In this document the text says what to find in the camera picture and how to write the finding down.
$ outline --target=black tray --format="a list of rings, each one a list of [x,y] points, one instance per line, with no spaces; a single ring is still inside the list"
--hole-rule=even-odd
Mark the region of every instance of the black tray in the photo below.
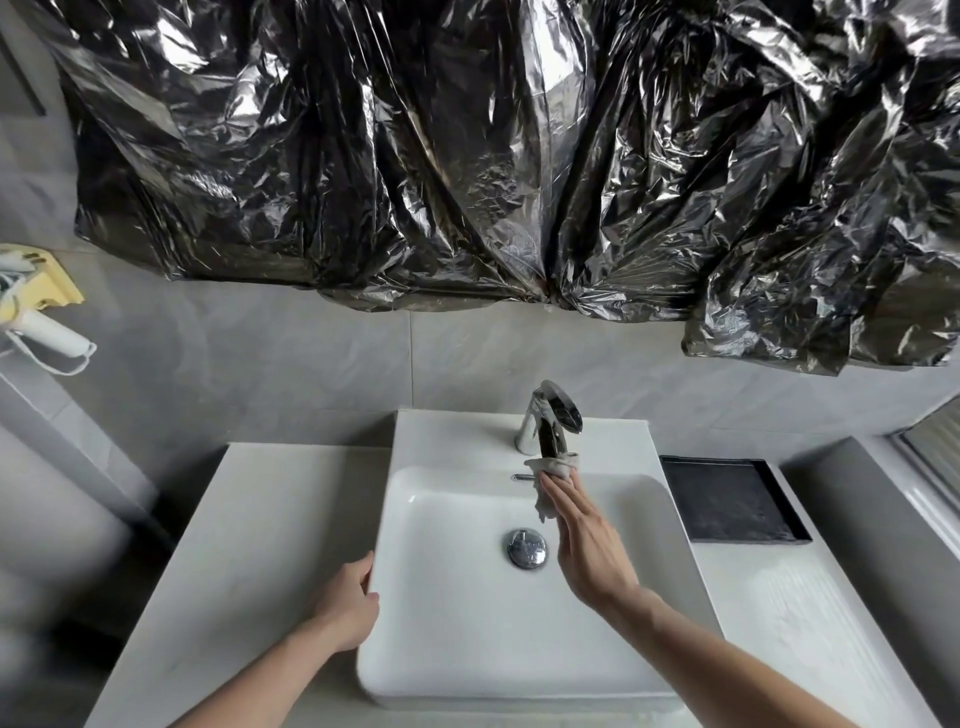
[[[763,460],[660,458],[691,542],[808,544],[810,534]]]

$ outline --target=square washbasin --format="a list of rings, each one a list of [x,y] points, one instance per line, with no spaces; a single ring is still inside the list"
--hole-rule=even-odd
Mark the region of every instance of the square washbasin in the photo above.
[[[514,478],[529,473],[507,437],[519,417],[504,417],[400,413],[371,577],[380,618],[360,649],[361,685],[385,706],[420,710],[679,707],[646,661],[570,592],[556,559],[557,524],[540,523],[533,483]],[[633,445],[622,463],[603,463],[617,422]],[[409,428],[416,431],[407,436]],[[642,467],[637,436],[649,450]],[[646,423],[587,420],[574,439],[589,495],[619,531],[640,583],[719,633],[653,443],[643,442]],[[506,539],[521,528],[546,541],[539,569],[507,557]]]

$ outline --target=hand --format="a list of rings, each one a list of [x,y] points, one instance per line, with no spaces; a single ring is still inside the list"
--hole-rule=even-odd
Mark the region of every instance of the hand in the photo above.
[[[580,474],[574,470],[570,479],[540,474],[559,514],[560,568],[577,598],[603,615],[639,580],[620,536],[587,496]]]
[[[380,614],[380,595],[366,593],[373,552],[360,561],[343,564],[324,584],[309,628],[318,628],[332,641],[334,652],[355,649],[370,636]]]

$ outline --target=crumpled plastic sheet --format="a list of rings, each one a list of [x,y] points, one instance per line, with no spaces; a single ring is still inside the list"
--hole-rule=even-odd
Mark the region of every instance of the crumpled plastic sheet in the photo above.
[[[356,308],[686,320],[836,374],[960,333],[948,0],[22,0],[78,232]]]

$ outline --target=chrome drain stopper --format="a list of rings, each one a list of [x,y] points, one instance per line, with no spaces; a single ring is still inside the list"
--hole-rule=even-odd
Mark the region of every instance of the chrome drain stopper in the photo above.
[[[539,569],[546,564],[546,539],[537,531],[520,528],[508,534],[507,556],[518,569]]]

